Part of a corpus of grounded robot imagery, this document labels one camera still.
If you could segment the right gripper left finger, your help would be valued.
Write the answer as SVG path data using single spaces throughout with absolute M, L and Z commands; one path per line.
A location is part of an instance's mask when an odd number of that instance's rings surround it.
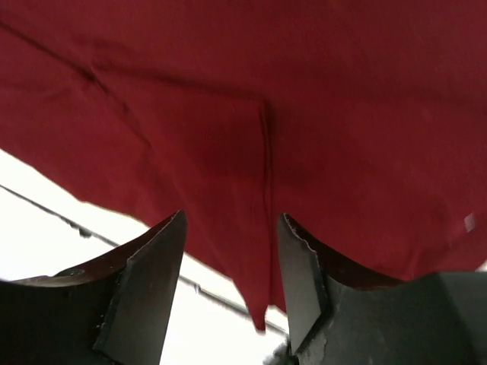
M 182 211 L 53 276 L 1 284 L 3 364 L 157 364 L 186 242 Z

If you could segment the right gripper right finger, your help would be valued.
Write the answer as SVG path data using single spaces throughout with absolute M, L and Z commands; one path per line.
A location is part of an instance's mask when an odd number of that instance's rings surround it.
M 295 364 L 484 364 L 486 275 L 399 281 L 278 220 L 279 264 Z

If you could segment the dark red t-shirt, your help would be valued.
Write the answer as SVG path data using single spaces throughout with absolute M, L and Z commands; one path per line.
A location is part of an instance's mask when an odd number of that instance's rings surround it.
M 3 1 L 1 147 L 285 305 L 276 223 L 402 280 L 486 260 L 484 1 Z

